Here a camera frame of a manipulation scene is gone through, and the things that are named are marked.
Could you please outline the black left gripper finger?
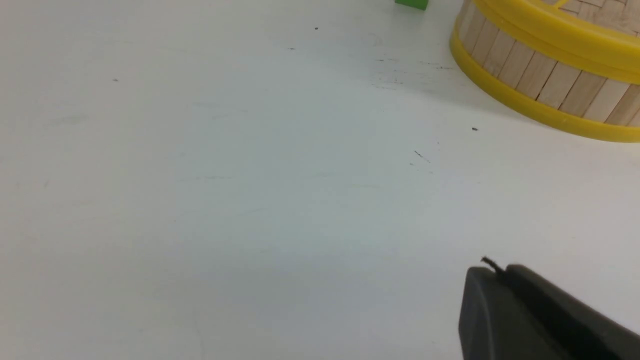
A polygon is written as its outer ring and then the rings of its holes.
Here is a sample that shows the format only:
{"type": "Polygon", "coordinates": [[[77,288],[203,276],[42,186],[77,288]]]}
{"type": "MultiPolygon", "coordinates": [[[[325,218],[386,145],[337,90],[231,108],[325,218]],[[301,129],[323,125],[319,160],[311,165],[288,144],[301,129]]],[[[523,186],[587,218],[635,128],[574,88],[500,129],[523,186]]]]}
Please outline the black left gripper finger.
{"type": "Polygon", "coordinates": [[[466,271],[458,335],[465,360],[637,360],[640,337],[521,264],[466,271]]]}

